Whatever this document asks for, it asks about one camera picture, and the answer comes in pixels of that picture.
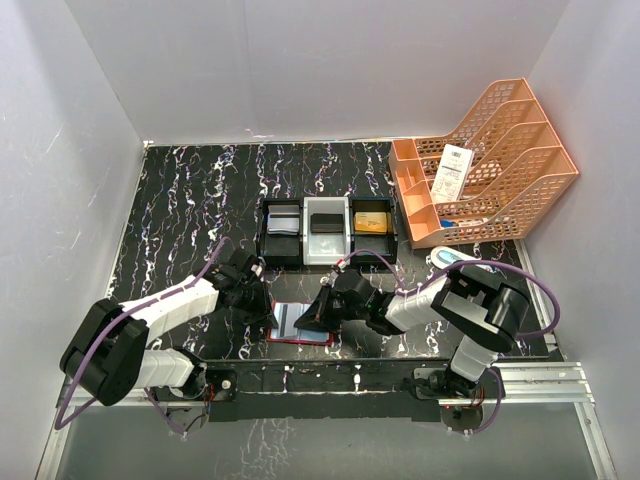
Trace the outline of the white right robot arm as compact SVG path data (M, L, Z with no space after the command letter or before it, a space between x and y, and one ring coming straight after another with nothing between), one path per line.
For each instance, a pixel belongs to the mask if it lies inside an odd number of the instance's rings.
M485 371L515 345L529 306L529 297L501 275L461 261L413 294L380 290L355 270L337 269L295 327L337 333L347 321L363 321L391 336L445 320L463 334L452 358L409 384L425 396L471 398Z

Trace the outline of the white striped card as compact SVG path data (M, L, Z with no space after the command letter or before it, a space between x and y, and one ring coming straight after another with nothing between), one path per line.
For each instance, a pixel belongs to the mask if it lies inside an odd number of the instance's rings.
M274 308L274 315L277 321L276 337L282 339L297 338L299 329L294 327L294 323L308 307L308 303L276 303Z

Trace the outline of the gold magnetic stripe card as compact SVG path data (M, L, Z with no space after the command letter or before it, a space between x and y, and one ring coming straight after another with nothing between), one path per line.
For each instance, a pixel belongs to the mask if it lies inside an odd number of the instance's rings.
M354 231L369 235L392 233L391 214L383 211L357 211L354 214Z

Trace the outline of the red leather card holder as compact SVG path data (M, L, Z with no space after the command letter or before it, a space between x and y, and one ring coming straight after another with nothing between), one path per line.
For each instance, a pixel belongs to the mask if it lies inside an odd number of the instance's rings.
M333 336L328 332L303 330L294 326L298 318L304 314L310 303L273 303L273 313L276 328L267 333L267 341L275 343L289 343L296 345L329 346Z

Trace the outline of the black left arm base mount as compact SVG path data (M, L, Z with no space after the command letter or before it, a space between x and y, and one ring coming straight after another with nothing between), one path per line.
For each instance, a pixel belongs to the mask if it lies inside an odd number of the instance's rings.
M153 350L160 354L161 372L171 369L166 379L154 380L145 387L145 395L160 413L172 433L186 439L194 430L203 427L210 419L216 402L232 401L237 392L237 375L228 369L210 369L202 359L184 349ZM201 412L187 423L172 418L176 408L160 406L158 392L166 389L176 399L202 403Z

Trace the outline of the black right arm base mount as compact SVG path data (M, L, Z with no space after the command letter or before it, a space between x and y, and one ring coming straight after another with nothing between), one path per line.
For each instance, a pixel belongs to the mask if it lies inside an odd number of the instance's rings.
M502 376L495 368L479 380L467 380L449 367L416 368L402 380L401 388L417 400L435 401L446 428L464 435L488 428L506 394Z

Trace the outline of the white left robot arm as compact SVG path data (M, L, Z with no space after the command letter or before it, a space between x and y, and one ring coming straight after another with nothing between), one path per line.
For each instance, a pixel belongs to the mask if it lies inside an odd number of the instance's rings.
M156 350L153 341L196 317L219 310L235 311L246 325L276 326L264 262L236 249L230 258L194 272L180 283L138 300L96 301L88 310L60 359L70 378L104 406L112 406L130 391L168 387L194 399L206 387L204 361L179 347Z

